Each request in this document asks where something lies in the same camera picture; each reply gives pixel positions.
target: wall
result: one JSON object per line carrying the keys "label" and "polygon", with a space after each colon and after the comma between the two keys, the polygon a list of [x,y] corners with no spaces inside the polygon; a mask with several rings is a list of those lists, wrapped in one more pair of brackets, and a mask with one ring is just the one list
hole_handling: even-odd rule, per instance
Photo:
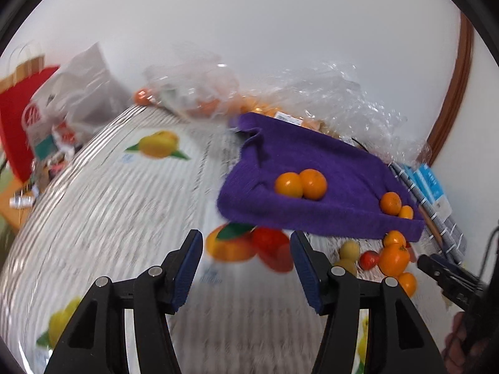
{"label": "wall", "polygon": [[[456,222],[468,238],[466,267],[478,273],[499,220],[499,68],[476,34],[470,81],[453,129],[433,170],[446,190]],[[492,249],[486,277],[495,263]]]}
{"label": "wall", "polygon": [[44,0],[0,70],[30,40],[51,63],[99,41],[130,90],[143,85],[146,66],[174,62],[178,41],[220,53],[246,86],[255,76],[335,60],[355,64],[369,96],[408,117],[401,135],[426,137],[451,78],[458,23],[450,0]]}

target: red paper bag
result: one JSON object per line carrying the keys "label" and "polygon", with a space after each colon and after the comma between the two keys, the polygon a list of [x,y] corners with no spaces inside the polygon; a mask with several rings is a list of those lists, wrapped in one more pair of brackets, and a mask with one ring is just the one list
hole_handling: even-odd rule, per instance
{"label": "red paper bag", "polygon": [[33,94],[58,67],[47,67],[0,93],[0,138],[12,172],[21,181],[31,175],[33,153],[22,128],[22,113]]}

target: striped tablecloth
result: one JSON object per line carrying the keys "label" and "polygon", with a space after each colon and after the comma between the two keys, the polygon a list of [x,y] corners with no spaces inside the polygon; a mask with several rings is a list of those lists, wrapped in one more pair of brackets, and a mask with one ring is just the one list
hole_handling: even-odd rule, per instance
{"label": "striped tablecloth", "polygon": [[[164,129],[180,136],[189,161],[124,152]],[[36,339],[51,314],[84,295],[97,277],[134,278],[160,264],[190,229],[206,236],[224,223],[216,197],[240,144],[223,127],[186,125],[161,109],[132,107],[79,153],[37,203],[0,276],[0,335],[28,373],[41,374],[46,365]],[[344,241],[310,236],[331,261]],[[359,242],[362,251],[381,247]],[[412,269],[420,282],[413,301],[442,344],[450,324],[445,304],[433,281]],[[364,278],[383,275],[376,268]],[[131,319],[127,313],[129,367],[138,373]],[[187,303],[169,317],[185,374],[310,372],[324,325],[295,270],[278,274],[258,257],[217,263],[206,253]]]}

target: purple cloth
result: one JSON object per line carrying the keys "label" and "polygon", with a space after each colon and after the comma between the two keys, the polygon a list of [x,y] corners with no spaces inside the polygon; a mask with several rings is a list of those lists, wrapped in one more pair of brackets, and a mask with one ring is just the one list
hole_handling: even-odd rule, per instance
{"label": "purple cloth", "polygon": [[[420,239],[424,221],[417,205],[376,156],[256,113],[240,116],[239,128],[252,136],[219,194],[219,211],[228,220],[363,239],[382,239],[387,232],[398,230],[408,241]],[[319,170],[328,182],[320,201],[274,192],[279,175],[307,168]],[[397,192],[403,205],[411,205],[413,220],[381,212],[379,200],[389,191]]]}

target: plastic bag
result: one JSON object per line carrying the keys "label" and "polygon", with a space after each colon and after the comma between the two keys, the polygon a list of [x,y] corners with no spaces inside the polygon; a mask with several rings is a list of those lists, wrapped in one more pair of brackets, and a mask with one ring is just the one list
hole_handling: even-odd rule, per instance
{"label": "plastic bag", "polygon": [[81,143],[129,106],[129,94],[111,76],[98,44],[61,66],[31,100],[42,119],[54,126],[65,121]]}
{"label": "plastic bag", "polygon": [[214,120],[239,111],[239,82],[221,57],[193,44],[177,44],[179,66],[150,66],[144,72],[156,101],[187,121]]}
{"label": "plastic bag", "polygon": [[[273,113],[284,111],[303,120],[305,127],[346,142],[361,143],[385,163],[419,165],[429,154],[426,141],[397,136],[397,130],[407,119],[369,101],[360,84],[351,80],[354,71],[353,66],[331,63],[286,71],[271,79],[268,91],[252,94],[260,96],[259,105],[265,105],[264,113],[269,116],[278,117]],[[258,112],[258,106],[251,111]]]}

